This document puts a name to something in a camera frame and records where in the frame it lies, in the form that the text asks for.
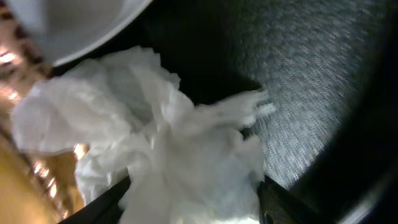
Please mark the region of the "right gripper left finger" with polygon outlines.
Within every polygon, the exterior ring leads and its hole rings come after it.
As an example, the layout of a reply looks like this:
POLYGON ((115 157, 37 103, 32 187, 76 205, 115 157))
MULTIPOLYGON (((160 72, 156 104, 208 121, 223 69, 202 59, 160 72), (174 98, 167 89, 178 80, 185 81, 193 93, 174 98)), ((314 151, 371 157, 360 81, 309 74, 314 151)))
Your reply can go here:
POLYGON ((123 214, 118 203, 131 184, 125 177, 100 197, 59 224, 118 224, 123 214))

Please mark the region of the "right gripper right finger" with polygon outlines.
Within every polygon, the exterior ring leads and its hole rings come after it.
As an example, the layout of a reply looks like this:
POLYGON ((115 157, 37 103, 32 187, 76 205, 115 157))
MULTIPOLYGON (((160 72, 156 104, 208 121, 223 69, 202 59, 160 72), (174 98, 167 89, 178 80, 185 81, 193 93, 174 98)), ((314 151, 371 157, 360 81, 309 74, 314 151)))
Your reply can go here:
POLYGON ((264 176, 257 188, 260 224, 333 224, 287 190, 264 176))

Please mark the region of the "gold brown snack wrapper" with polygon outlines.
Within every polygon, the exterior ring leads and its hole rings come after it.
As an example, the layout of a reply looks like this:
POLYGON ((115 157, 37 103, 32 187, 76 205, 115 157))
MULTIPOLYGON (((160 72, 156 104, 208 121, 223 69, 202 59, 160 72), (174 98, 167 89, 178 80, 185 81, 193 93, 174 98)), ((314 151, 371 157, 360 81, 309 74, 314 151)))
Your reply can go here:
POLYGON ((74 170, 86 147, 55 156, 23 154, 10 115, 33 84, 51 76, 29 36, 1 3, 1 223, 58 223, 84 207, 74 170))

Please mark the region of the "white napkin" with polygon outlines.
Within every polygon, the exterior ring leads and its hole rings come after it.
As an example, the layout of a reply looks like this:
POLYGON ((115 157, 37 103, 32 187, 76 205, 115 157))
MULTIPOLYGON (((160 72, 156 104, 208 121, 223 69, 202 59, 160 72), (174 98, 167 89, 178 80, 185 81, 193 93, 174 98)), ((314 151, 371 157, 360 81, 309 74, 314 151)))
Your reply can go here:
POLYGON ((86 203, 123 177, 121 223, 258 223, 264 155, 242 130, 274 112, 264 90, 195 105, 159 54, 133 47, 39 81, 11 112, 23 152, 88 152, 75 180, 86 203))

